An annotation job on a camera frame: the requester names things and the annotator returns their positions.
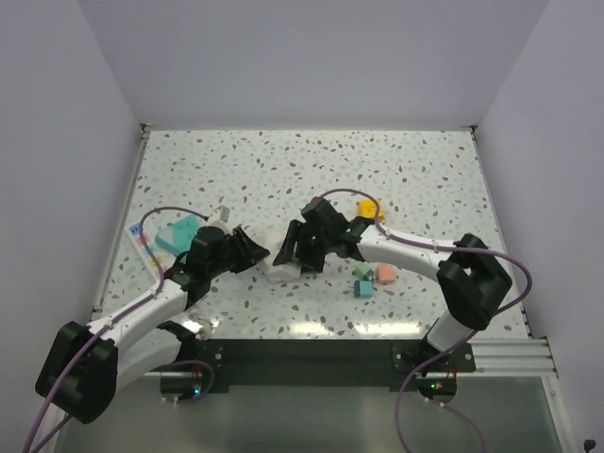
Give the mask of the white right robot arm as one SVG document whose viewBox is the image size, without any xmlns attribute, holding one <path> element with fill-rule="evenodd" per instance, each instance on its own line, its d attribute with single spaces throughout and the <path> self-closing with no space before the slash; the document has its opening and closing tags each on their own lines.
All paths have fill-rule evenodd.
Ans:
<svg viewBox="0 0 604 453">
<path fill-rule="evenodd" d="M 440 285 L 446 310 L 418 346 L 416 359 L 433 371 L 454 359 L 453 345 L 489 326 L 512 286 L 510 275 L 484 242 L 466 234 L 438 244 L 413 235 L 389 233 L 375 221 L 346 219 L 323 198 L 315 198 L 292 220 L 283 237 L 268 239 L 266 275 L 286 282 L 320 274 L 326 257 L 390 264 Z"/>
</svg>

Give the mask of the light blue triangular item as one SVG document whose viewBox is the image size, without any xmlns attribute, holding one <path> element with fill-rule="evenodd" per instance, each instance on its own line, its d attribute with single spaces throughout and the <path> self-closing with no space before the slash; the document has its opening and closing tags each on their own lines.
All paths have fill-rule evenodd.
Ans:
<svg viewBox="0 0 604 453">
<path fill-rule="evenodd" d="M 191 214 L 161 229 L 155 236 L 156 245 L 175 257 L 187 252 L 200 228 L 199 220 Z"/>
</svg>

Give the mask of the yellow cube socket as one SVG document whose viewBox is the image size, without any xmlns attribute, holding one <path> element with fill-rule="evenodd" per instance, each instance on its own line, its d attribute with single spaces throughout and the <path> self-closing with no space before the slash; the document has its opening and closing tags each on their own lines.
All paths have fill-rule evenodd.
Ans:
<svg viewBox="0 0 604 453">
<path fill-rule="evenodd" d="M 385 219 L 384 208 L 380 200 L 374 202 L 370 199 L 362 199 L 358 203 L 357 215 L 366 219 L 375 219 L 377 217 L 380 222 L 383 222 Z"/>
</svg>

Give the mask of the salmon pink charger plug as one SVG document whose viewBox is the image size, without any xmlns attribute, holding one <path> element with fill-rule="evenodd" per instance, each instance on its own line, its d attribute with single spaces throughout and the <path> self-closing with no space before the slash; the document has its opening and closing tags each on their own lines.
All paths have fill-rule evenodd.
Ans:
<svg viewBox="0 0 604 453">
<path fill-rule="evenodd" d="M 376 280 L 379 284 L 389 285 L 396 281 L 395 271 L 390 264 L 381 264 L 376 269 Z"/>
</svg>

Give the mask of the white socket adapter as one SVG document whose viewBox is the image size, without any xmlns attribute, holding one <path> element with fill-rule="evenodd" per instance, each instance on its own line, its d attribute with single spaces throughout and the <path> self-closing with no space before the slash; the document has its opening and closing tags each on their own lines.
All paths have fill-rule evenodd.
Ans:
<svg viewBox="0 0 604 453">
<path fill-rule="evenodd" d="M 282 246 L 282 237 L 275 232 L 264 233 L 260 234 L 255 241 L 269 252 L 269 255 L 263 258 L 258 264 L 260 271 L 269 281 L 273 283 L 281 282 L 280 270 L 273 265 L 273 262 Z"/>
</svg>

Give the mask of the green charger plug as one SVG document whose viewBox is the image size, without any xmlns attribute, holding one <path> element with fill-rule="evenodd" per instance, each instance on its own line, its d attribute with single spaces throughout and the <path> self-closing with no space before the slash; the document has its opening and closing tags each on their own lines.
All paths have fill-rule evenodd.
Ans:
<svg viewBox="0 0 604 453">
<path fill-rule="evenodd" d="M 374 268 L 366 262 L 357 262 L 354 270 L 359 280 L 372 281 L 375 275 Z"/>
</svg>

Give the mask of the teal blue charger plug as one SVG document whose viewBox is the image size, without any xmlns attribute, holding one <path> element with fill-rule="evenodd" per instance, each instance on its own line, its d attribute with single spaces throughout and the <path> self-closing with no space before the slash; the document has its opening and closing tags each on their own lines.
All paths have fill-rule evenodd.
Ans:
<svg viewBox="0 0 604 453">
<path fill-rule="evenodd" d="M 373 293 L 374 287 L 370 280 L 357 279 L 354 281 L 353 294 L 356 298 L 371 298 Z"/>
</svg>

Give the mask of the white power strip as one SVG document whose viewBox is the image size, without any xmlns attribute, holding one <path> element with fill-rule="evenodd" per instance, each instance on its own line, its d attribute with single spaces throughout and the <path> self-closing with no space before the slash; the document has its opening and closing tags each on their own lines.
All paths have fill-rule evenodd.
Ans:
<svg viewBox="0 0 604 453">
<path fill-rule="evenodd" d="M 157 227 L 150 219 L 147 219 L 143 225 L 143 237 L 146 240 L 146 249 L 140 236 L 140 223 L 134 222 L 124 227 L 124 232 L 131 244 L 135 247 L 137 254 L 143 260 L 145 268 L 155 278 L 159 279 L 159 272 L 165 272 L 173 263 L 174 256 L 163 250 L 155 242 L 155 237 L 159 233 Z"/>
</svg>

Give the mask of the white cartoon sticker adapter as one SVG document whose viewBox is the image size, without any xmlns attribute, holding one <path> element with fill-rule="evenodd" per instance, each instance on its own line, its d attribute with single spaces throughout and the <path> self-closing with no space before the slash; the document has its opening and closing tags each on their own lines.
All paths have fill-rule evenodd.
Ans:
<svg viewBox="0 0 604 453">
<path fill-rule="evenodd" d="M 297 263 L 285 263 L 277 266 L 270 265 L 265 272 L 272 283 L 288 283 L 299 279 L 302 275 L 301 266 Z"/>
</svg>

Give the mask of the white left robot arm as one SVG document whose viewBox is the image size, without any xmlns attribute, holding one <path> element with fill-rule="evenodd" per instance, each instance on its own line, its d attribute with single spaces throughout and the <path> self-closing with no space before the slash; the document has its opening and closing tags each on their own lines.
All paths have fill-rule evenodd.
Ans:
<svg viewBox="0 0 604 453">
<path fill-rule="evenodd" d="M 51 346 L 35 391 L 77 421 L 89 424 L 113 399 L 122 379 L 126 352 L 145 335 L 200 300 L 223 273 L 239 274 L 270 251 L 243 229 L 226 234 L 203 226 L 188 251 L 165 271 L 159 288 L 87 325 L 64 325 Z"/>
</svg>

